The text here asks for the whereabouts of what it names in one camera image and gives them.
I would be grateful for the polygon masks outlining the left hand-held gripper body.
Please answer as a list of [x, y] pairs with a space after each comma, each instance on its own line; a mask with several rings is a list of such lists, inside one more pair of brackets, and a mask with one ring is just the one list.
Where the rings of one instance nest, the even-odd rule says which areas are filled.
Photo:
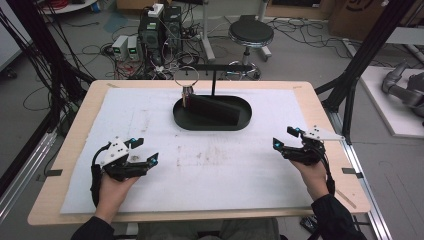
[[117, 181], [144, 176], [148, 171], [146, 162], [130, 162], [128, 160], [132, 150], [128, 148], [129, 140], [123, 141], [116, 137], [107, 147], [104, 159], [100, 161], [101, 169]]

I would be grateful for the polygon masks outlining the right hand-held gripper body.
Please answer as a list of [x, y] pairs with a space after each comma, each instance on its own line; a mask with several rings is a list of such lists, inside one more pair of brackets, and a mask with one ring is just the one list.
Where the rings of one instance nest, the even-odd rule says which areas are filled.
[[285, 146], [281, 155], [288, 160], [302, 163], [304, 165], [313, 165], [319, 161], [326, 162], [325, 140], [343, 141], [344, 136], [330, 132], [314, 125], [309, 130], [303, 130], [301, 138], [301, 147]]

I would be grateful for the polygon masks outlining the black stand with oval tray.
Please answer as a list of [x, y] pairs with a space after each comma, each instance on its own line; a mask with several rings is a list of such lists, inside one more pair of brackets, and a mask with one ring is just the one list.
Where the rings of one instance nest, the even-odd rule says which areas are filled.
[[[230, 66], [230, 65], [205, 65], [194, 64], [184, 65], [180, 70], [195, 71], [212, 71], [212, 85], [210, 94], [196, 94], [194, 92], [194, 85], [199, 81], [200, 77], [190, 84], [182, 84], [178, 80], [175, 83], [182, 87], [181, 98], [173, 106], [174, 122], [181, 128], [191, 131], [238, 131], [245, 128], [251, 121], [252, 107], [245, 99], [234, 95], [217, 95], [216, 82], [218, 71], [231, 71], [231, 70], [250, 70], [250, 66]], [[214, 98], [227, 104], [231, 104], [240, 110], [240, 118], [236, 125], [228, 125], [223, 122], [208, 119], [200, 115], [194, 114], [187, 109], [189, 97], [191, 95], [202, 95]]]

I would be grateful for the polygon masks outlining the dark grey rectangular case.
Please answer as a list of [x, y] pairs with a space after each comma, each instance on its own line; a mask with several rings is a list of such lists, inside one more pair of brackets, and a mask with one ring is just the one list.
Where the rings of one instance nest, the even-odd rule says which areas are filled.
[[228, 125], [236, 125], [240, 118], [240, 110], [237, 107], [208, 96], [191, 95], [187, 109], [194, 114]]

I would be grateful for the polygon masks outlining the person's right hand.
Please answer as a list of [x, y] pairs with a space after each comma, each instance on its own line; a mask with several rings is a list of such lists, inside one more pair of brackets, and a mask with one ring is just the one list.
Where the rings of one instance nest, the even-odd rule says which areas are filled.
[[326, 185], [326, 170], [322, 162], [306, 166], [302, 163], [292, 161], [292, 165], [300, 172], [313, 201], [329, 193]]

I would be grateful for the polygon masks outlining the person's left hand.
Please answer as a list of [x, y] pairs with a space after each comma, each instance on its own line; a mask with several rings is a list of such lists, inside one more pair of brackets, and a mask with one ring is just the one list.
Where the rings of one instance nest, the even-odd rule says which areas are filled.
[[99, 202], [94, 216], [111, 224], [129, 190], [137, 181], [138, 177], [133, 177], [120, 182], [105, 174], [101, 180]]

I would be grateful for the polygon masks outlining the white foam mat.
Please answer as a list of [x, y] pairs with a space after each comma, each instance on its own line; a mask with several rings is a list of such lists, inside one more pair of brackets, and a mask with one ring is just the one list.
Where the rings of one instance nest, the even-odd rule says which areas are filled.
[[107, 91], [74, 168], [61, 211], [91, 213], [92, 160], [115, 138], [142, 138], [132, 155], [158, 164], [131, 188], [124, 212], [184, 212], [306, 208], [311, 199], [298, 171], [273, 149], [279, 139], [298, 146], [287, 127], [306, 129], [291, 90], [230, 89], [252, 108], [249, 124], [238, 131], [189, 131], [172, 113], [177, 89], [112, 88]]

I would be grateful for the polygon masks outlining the dark device under table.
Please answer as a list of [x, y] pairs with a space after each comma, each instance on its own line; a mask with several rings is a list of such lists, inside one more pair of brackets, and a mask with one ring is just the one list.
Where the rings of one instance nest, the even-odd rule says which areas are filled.
[[318, 230], [318, 221], [315, 215], [302, 217], [300, 225], [311, 234]]

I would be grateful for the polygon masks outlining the white board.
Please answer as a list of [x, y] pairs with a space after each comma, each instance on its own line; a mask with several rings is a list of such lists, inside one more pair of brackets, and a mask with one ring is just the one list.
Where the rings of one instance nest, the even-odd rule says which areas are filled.
[[424, 118], [381, 90], [383, 79], [390, 71], [392, 68], [369, 66], [361, 76], [362, 85], [392, 136], [424, 139]]

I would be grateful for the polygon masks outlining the grey bench power supply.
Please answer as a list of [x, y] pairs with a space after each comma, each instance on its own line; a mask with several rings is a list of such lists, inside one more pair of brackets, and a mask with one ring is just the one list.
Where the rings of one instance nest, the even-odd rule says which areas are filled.
[[140, 59], [138, 39], [136, 36], [128, 37], [127, 49], [128, 49], [129, 59], [131, 61], [138, 61]]
[[112, 44], [112, 50], [117, 61], [125, 61], [128, 57], [128, 37], [119, 36]]

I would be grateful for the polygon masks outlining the black round stool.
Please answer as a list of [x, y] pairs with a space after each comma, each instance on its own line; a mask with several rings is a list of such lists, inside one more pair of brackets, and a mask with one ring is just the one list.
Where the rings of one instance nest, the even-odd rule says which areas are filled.
[[227, 71], [226, 76], [238, 75], [239, 79], [259, 80], [261, 70], [249, 61], [250, 50], [268, 46], [274, 38], [273, 29], [266, 23], [257, 20], [254, 15], [242, 15], [230, 25], [228, 36], [233, 42], [245, 47], [242, 60], [233, 61], [230, 66], [250, 66], [251, 69]]

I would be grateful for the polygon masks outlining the cardboard box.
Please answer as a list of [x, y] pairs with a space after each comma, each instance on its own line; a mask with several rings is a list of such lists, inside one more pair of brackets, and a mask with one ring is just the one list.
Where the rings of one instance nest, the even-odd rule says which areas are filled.
[[[363, 41], [389, 2], [390, 0], [322, 0], [321, 9], [330, 11], [330, 35]], [[414, 0], [411, 9], [387, 43], [424, 45], [424, 30], [413, 30], [421, 21], [424, 21], [424, 0]]]

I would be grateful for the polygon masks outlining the white power adapter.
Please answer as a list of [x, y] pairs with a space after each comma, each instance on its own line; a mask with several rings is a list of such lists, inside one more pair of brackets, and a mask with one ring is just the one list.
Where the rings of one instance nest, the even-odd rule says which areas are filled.
[[152, 6], [152, 9], [148, 11], [148, 16], [158, 18], [161, 15], [161, 13], [163, 12], [163, 9], [164, 9], [163, 4], [155, 3]]

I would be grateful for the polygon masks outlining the aluminium rail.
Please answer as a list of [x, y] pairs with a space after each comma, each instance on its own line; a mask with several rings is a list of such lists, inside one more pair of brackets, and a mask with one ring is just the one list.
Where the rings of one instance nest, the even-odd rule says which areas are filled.
[[371, 187], [367, 181], [365, 172], [361, 166], [359, 158], [355, 152], [352, 144], [349, 144], [346, 140], [341, 142], [342, 148], [344, 149], [349, 162], [351, 163], [355, 174], [359, 180], [359, 183], [364, 190], [364, 193], [370, 203], [370, 211], [367, 213], [367, 217], [371, 224], [377, 240], [393, 240], [392, 235], [387, 227], [385, 219], [379, 209], [378, 203], [374, 197]]
[[24, 192], [32, 177], [39, 169], [42, 162], [49, 154], [57, 139], [57, 132], [45, 133], [31, 148], [30, 153], [24, 158], [23, 165], [12, 179], [10, 185], [0, 197], [0, 225], [6, 220], [17, 200]]

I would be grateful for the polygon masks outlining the black metal frame post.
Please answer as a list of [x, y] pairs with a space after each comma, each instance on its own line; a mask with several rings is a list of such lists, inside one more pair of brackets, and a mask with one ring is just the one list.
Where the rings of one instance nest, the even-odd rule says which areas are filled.
[[388, 1], [389, 3], [372, 25], [346, 69], [334, 80], [315, 89], [317, 95], [331, 90], [329, 96], [322, 101], [323, 107], [331, 113], [337, 113], [341, 103], [345, 102], [341, 133], [348, 144], [351, 144], [351, 123], [356, 85], [368, 65], [416, 0]]

